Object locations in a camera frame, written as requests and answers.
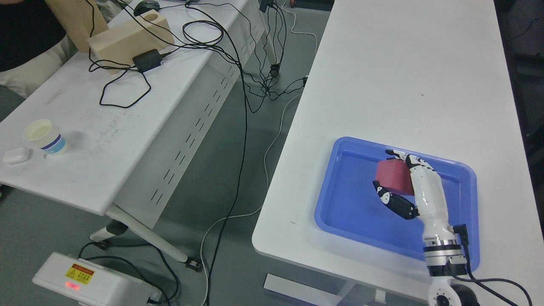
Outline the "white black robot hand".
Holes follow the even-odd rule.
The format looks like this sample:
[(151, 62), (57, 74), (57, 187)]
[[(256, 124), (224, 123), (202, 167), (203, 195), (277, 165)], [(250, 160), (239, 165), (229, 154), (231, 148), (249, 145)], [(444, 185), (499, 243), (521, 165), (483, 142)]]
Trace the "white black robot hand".
[(403, 219), (418, 218), (423, 223), (425, 251), (457, 248), (459, 243), (449, 224), (445, 192), (437, 171), (425, 159), (414, 154), (392, 149), (387, 149), (386, 153), (408, 167), (415, 203), (392, 193), (378, 180), (374, 180), (372, 184), (383, 205)]

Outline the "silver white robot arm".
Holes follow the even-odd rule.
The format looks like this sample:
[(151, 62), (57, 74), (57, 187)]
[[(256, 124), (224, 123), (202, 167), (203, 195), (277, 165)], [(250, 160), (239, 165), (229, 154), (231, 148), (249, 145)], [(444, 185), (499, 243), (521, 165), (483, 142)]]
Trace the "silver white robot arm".
[(425, 243), (425, 263), (431, 277), (428, 291), (430, 306), (479, 306), (476, 294), (455, 277), (468, 274), (468, 260), (456, 240)]

